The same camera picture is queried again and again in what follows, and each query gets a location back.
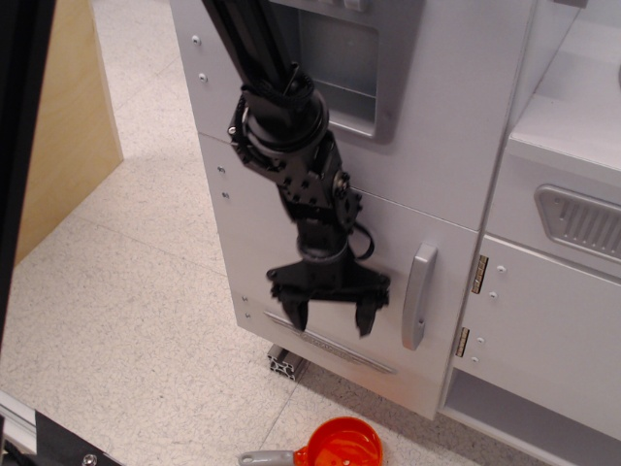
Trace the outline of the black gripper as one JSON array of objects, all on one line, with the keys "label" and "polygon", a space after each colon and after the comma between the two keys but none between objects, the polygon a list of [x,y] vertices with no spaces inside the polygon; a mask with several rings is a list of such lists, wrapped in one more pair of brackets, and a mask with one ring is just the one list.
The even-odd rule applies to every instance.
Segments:
[{"label": "black gripper", "polygon": [[389,277],[362,265],[375,252],[375,244],[370,243],[360,256],[348,242],[332,250],[312,248],[302,241],[297,242],[297,247],[301,261],[267,272],[272,295],[280,301],[292,325],[299,331],[306,330],[310,300],[351,302],[356,304],[359,337],[368,336],[376,312],[389,303]]}]

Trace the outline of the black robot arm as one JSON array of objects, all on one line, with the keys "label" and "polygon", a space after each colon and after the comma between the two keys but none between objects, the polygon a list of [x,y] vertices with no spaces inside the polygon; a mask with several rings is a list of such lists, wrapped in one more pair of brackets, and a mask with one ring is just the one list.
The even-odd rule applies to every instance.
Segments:
[{"label": "black robot arm", "polygon": [[307,327],[311,301],[352,303],[360,336],[373,329],[376,312],[389,303],[390,280],[362,266],[349,244],[366,234],[357,216],[361,195],[350,186],[329,109],[312,78],[289,55],[267,1],[203,4],[237,73],[241,95],[228,127],[243,165],[274,183],[297,228],[297,263],[266,274],[271,293],[299,331]]}]

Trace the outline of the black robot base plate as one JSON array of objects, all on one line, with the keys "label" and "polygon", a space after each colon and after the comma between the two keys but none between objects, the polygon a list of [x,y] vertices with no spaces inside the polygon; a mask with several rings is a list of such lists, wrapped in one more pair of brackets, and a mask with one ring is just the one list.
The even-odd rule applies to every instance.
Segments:
[{"label": "black robot base plate", "polygon": [[36,465],[121,465],[107,452],[90,444],[51,418],[36,412]]}]

